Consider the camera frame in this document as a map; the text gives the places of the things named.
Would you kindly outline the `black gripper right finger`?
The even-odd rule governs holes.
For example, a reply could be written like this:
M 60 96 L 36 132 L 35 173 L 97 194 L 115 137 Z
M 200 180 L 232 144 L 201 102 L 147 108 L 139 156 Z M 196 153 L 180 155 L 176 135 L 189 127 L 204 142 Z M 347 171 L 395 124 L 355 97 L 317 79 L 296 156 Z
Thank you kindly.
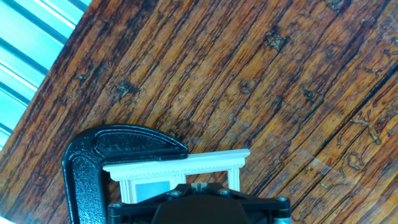
M 199 214 L 205 223 L 291 223 L 287 197 L 259 198 L 219 183 L 201 183 L 199 194 L 204 197 Z

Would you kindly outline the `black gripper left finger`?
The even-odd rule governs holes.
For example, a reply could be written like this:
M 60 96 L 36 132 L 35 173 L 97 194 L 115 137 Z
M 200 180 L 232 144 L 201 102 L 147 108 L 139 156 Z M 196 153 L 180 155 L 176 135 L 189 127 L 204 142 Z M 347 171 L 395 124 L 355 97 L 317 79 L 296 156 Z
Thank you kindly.
M 178 184 L 166 193 L 156 195 L 139 203 L 112 203 L 108 205 L 108 223 L 133 223 L 138 215 L 154 215 L 158 207 L 165 202 L 181 199 L 198 193 L 198 184 Z

